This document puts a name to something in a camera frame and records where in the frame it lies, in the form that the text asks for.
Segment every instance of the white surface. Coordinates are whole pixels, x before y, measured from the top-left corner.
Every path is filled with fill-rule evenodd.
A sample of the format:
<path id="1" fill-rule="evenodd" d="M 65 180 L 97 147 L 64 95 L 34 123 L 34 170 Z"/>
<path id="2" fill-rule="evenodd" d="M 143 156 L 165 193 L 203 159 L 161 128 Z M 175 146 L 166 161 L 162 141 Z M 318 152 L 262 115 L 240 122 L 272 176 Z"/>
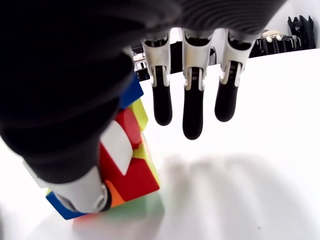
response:
<path id="1" fill-rule="evenodd" d="M 100 141 L 122 175 L 126 175 L 134 151 L 125 130 L 112 121 L 100 136 Z"/>
<path id="2" fill-rule="evenodd" d="M 227 123 L 214 116 L 220 66 L 210 66 L 203 133 L 195 141 L 183 136 L 182 74 L 170 76 L 167 127 L 156 124 L 152 89 L 144 82 L 144 133 L 161 189 L 118 214 L 63 220 L 1 143 L 4 239 L 319 240 L 319 56 L 317 49 L 249 59 Z"/>

